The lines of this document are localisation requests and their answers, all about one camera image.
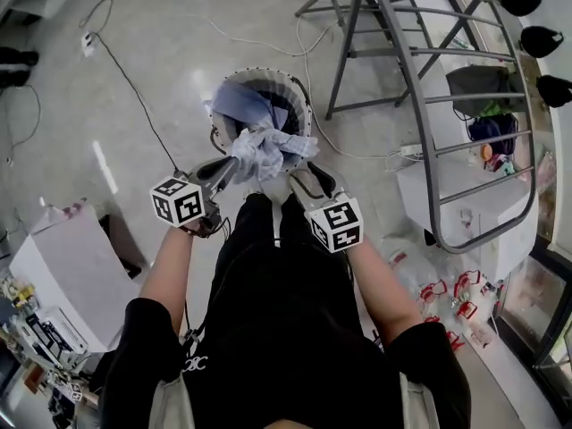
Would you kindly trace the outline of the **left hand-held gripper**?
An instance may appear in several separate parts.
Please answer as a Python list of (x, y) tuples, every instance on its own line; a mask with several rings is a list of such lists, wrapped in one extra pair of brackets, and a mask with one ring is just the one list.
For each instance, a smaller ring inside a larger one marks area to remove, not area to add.
[(176, 171), (149, 190), (156, 217), (191, 235), (211, 236), (223, 225), (220, 207), (214, 201), (238, 171), (236, 157), (212, 159), (187, 175)]

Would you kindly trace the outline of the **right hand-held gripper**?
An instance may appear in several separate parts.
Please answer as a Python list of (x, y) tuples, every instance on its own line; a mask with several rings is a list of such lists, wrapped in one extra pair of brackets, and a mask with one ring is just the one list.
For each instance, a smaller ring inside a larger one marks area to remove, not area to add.
[(326, 165), (307, 163), (308, 170), (290, 174), (290, 187), (300, 204), (314, 204), (323, 198), (316, 180), (328, 198), (322, 206), (305, 212), (314, 237), (330, 252), (337, 253), (363, 242), (364, 221), (356, 198), (346, 191), (343, 176)]

